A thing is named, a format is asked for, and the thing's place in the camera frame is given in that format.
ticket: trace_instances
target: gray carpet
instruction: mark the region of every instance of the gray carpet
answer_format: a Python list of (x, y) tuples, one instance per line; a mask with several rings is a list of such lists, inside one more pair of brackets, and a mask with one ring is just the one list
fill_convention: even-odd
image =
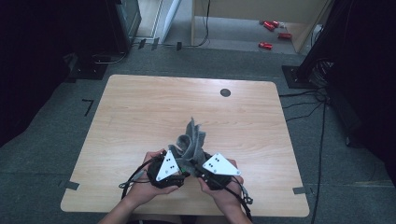
[[(111, 64), (103, 80), (61, 84), (29, 128), (0, 148), (0, 223), (96, 223), (105, 215), (63, 212), (64, 189), (58, 185), (73, 172), (110, 75), (265, 80), (275, 82), (279, 94), (286, 94), (301, 90), (288, 89), (281, 65), (299, 65), (303, 59), (300, 55), (220, 49), (176, 51), (176, 47), (159, 46), (152, 51), (146, 46), (134, 48), (120, 63)], [(94, 100), (87, 116), (90, 103), (83, 99)], [(281, 98), (283, 106), (314, 101), (313, 96)], [(284, 109), (285, 118), (307, 115), (315, 106)], [(309, 118), (288, 121), (311, 215), (254, 217), (255, 223), (310, 222), (317, 192), (322, 108)], [(322, 159), (316, 223), (394, 223), (396, 190), (382, 161), (364, 148), (345, 146), (342, 125), (331, 106), (326, 107)]]

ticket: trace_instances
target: red object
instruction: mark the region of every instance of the red object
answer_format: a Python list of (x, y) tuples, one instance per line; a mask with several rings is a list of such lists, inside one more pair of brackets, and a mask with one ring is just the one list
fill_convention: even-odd
[(273, 26), (275, 26), (275, 28), (279, 27), (279, 21), (270, 21), (271, 24), (273, 24)]
[(289, 33), (279, 33), (279, 34), (277, 34), (277, 38), (291, 39), (291, 34), (289, 34)]
[(275, 30), (275, 26), (269, 21), (265, 21), (262, 25), (265, 28), (267, 28), (269, 31), (274, 31)]
[(267, 42), (260, 42), (259, 48), (271, 50), (272, 49), (272, 44), (269, 44)]

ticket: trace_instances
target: black circular hole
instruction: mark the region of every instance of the black circular hole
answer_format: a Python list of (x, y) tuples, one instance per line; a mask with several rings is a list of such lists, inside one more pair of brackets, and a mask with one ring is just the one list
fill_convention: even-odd
[(229, 97), (229, 96), (231, 95), (231, 91), (228, 90), (228, 89), (222, 89), (222, 90), (220, 91), (220, 94), (221, 94), (222, 96), (224, 96), (224, 97)]

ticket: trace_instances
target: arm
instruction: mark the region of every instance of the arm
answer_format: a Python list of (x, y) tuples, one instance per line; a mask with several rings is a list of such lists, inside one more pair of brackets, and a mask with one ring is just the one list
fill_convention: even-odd
[[(148, 152), (143, 162), (150, 160), (152, 157), (158, 156), (163, 151)], [(146, 173), (139, 180), (148, 179)], [(123, 198), (99, 223), (126, 223), (129, 216), (140, 205), (148, 203), (159, 194), (168, 194), (178, 189), (178, 186), (171, 186), (165, 189), (157, 189), (148, 183), (133, 184), (128, 194)]]
[[(244, 179), (241, 176), (235, 177), (241, 184), (243, 184)], [(206, 182), (202, 178), (198, 178), (201, 185), (201, 190), (210, 196), (212, 196), (216, 205), (222, 214), (227, 218), (227, 220), (232, 224), (249, 224), (251, 221), (248, 219), (246, 214), (242, 211), (241, 203), (227, 190), (211, 190)], [(237, 193), (241, 194), (241, 188), (235, 182), (231, 182), (227, 185), (227, 188)]]

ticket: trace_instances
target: hand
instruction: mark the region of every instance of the hand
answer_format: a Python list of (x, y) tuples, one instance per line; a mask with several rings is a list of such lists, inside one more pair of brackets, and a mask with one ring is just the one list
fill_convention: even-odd
[[(236, 161), (229, 160), (236, 167)], [(242, 176), (235, 176), (239, 183), (243, 184)], [(201, 185), (201, 190), (212, 196), (219, 210), (227, 217), (230, 223), (251, 223), (248, 217), (244, 214), (241, 208), (241, 203), (230, 192), (225, 189), (211, 190), (202, 178), (198, 178)], [(227, 188), (232, 190), (237, 195), (241, 195), (241, 187), (234, 179), (227, 185)]]
[[(143, 160), (143, 163), (150, 160), (153, 157), (159, 156), (164, 149), (161, 149), (157, 152), (148, 152), (146, 153), (146, 157)], [(147, 170), (149, 168), (149, 164), (146, 165), (143, 170)], [(143, 173), (137, 181), (147, 181), (149, 178), (147, 173)], [(134, 183), (129, 190), (128, 194), (125, 196), (125, 199), (128, 201), (133, 201), (136, 205), (141, 205), (144, 203), (148, 203), (151, 201), (155, 196), (160, 194), (169, 194), (178, 189), (178, 186), (171, 186), (164, 189), (158, 189), (151, 185), (151, 183)]]

